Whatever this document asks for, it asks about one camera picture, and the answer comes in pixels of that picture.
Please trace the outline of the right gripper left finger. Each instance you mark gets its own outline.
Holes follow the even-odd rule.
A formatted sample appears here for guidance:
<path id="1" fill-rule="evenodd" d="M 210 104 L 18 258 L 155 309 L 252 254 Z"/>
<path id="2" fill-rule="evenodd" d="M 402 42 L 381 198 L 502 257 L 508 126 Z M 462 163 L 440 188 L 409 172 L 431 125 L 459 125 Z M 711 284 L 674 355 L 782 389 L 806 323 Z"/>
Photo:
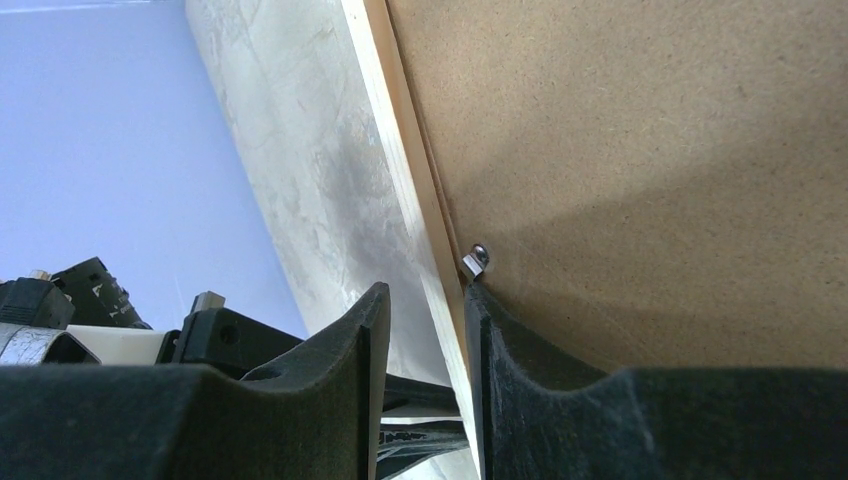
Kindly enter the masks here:
<path id="1" fill-rule="evenodd" d="M 390 293 L 233 380 L 206 365 L 5 366 L 5 479 L 372 479 Z"/>

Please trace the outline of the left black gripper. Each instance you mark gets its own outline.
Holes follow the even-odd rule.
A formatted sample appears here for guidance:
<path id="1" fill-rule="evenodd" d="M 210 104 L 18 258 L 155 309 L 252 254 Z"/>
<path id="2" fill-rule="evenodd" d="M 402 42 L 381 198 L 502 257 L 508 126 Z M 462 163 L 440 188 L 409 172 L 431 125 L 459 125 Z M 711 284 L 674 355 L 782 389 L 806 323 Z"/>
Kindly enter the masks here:
<path id="1" fill-rule="evenodd" d="M 239 380 L 301 340 L 225 307 L 211 291 L 195 297 L 181 330 L 165 333 L 157 364 L 205 364 Z"/>

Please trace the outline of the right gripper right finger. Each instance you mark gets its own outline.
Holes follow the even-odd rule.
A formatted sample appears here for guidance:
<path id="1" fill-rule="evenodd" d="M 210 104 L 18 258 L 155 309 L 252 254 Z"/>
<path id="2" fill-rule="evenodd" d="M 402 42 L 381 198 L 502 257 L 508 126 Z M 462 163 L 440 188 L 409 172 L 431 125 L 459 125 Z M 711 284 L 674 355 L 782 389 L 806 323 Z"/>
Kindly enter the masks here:
<path id="1" fill-rule="evenodd" d="M 843 479 L 847 375 L 811 368 L 598 370 L 465 293 L 485 479 Z"/>

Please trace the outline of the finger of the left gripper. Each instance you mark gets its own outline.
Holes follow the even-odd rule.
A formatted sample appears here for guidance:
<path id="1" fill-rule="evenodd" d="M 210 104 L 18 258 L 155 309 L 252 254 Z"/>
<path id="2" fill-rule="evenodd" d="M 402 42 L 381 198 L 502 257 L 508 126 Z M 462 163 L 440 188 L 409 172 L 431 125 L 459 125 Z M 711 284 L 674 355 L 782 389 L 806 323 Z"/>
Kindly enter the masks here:
<path id="1" fill-rule="evenodd" d="M 433 457 L 468 447 L 461 421 L 382 424 L 376 478 L 393 479 Z"/>
<path id="2" fill-rule="evenodd" d="M 384 418 L 458 418 L 460 410 L 452 388 L 387 375 L 383 395 Z"/>

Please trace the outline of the brown backing board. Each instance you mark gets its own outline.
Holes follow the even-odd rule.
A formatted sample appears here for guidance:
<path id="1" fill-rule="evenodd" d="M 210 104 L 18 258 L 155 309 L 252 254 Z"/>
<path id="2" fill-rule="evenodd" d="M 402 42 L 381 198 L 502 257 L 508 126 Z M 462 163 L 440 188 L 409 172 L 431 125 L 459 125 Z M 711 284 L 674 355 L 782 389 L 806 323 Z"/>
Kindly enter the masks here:
<path id="1" fill-rule="evenodd" d="M 393 1 L 458 253 L 604 369 L 847 364 L 843 1 Z"/>

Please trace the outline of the light wooden picture frame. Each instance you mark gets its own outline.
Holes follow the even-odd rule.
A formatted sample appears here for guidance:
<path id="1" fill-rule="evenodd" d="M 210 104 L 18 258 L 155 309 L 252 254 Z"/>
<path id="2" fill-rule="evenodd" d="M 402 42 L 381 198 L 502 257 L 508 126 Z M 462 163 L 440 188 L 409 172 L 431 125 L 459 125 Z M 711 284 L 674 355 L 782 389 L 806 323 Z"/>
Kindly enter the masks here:
<path id="1" fill-rule="evenodd" d="M 430 315 L 469 440 L 475 476 L 482 476 L 465 347 L 463 288 L 389 6 L 342 4 L 393 187 L 411 242 Z"/>

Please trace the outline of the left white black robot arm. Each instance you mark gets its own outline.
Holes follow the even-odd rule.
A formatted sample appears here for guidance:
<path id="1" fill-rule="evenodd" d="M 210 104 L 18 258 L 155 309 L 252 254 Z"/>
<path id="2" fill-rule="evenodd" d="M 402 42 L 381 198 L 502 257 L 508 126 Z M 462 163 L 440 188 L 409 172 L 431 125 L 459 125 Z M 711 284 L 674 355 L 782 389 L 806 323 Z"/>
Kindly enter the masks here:
<path id="1" fill-rule="evenodd" d="M 450 388 L 387 373 L 370 287 L 301 340 L 199 295 L 142 322 L 98 258 L 1 285 L 5 479 L 393 479 L 469 443 Z"/>

